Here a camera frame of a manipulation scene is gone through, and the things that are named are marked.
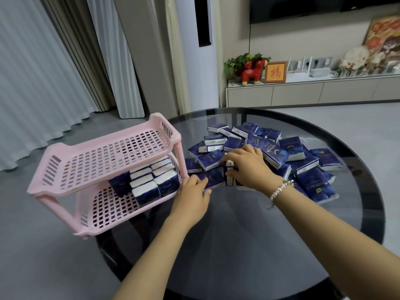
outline red toy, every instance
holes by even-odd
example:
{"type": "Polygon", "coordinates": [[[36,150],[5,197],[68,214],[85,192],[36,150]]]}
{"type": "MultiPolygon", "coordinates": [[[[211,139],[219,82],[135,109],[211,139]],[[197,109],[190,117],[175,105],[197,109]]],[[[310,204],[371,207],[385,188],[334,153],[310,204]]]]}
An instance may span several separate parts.
{"type": "Polygon", "coordinates": [[[248,61],[244,64],[245,70],[242,72],[242,85],[247,85],[249,78],[254,78],[254,84],[259,84],[262,74],[262,69],[267,66],[268,61],[265,59],[248,61]]]}

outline bracelet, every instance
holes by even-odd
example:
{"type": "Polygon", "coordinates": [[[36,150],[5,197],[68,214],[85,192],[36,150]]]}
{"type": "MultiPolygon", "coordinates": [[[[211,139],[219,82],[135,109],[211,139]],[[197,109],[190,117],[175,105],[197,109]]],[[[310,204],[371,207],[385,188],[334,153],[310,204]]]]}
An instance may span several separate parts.
{"type": "Polygon", "coordinates": [[[278,189],[276,191],[274,191],[273,194],[270,196],[270,199],[273,204],[270,208],[268,208],[269,210],[275,206],[275,203],[274,203],[275,197],[278,196],[278,194],[288,185],[293,186],[294,180],[290,180],[290,181],[283,180],[283,184],[281,186],[279,186],[278,189]]]}

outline hand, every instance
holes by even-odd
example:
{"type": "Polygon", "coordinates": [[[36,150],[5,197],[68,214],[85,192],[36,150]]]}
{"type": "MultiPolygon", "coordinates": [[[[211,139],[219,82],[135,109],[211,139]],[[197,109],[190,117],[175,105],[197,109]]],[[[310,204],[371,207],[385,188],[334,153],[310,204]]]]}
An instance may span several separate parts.
{"type": "Polygon", "coordinates": [[[196,175],[185,177],[175,196],[169,218],[187,231],[199,222],[207,211],[211,190],[206,190],[204,195],[202,193],[207,183],[208,178],[202,181],[196,175]]]}
{"type": "Polygon", "coordinates": [[[283,178],[275,175],[265,164],[259,148],[254,149],[247,144],[243,148],[237,148],[227,153],[221,161],[231,160],[235,162],[239,170],[229,170],[228,177],[234,177],[244,186],[264,193],[271,194],[283,183],[283,178]]]}

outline television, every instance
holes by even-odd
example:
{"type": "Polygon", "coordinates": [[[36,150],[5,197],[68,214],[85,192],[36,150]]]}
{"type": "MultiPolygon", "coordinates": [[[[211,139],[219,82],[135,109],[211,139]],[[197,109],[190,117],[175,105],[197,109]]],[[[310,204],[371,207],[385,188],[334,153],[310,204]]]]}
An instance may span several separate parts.
{"type": "Polygon", "coordinates": [[[250,0],[250,24],[396,2],[400,0],[250,0]]]}

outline glass tabletop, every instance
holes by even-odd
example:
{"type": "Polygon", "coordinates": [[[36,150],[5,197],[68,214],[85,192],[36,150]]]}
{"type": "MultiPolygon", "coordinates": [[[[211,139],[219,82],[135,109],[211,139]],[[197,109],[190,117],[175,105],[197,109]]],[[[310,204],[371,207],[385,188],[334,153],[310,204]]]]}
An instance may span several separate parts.
{"type": "MultiPolygon", "coordinates": [[[[169,120],[187,149],[208,135],[207,126],[258,123],[299,136],[308,149],[330,148],[345,164],[332,171],[339,198],[322,206],[382,243],[383,200],[363,161],[343,142],[309,122],[268,110],[218,108],[169,120]]],[[[122,280],[160,230],[172,200],[96,237],[122,280]]],[[[187,234],[167,284],[168,299],[341,299],[327,272],[283,214],[257,191],[222,186],[213,190],[204,218],[187,234]]]]}

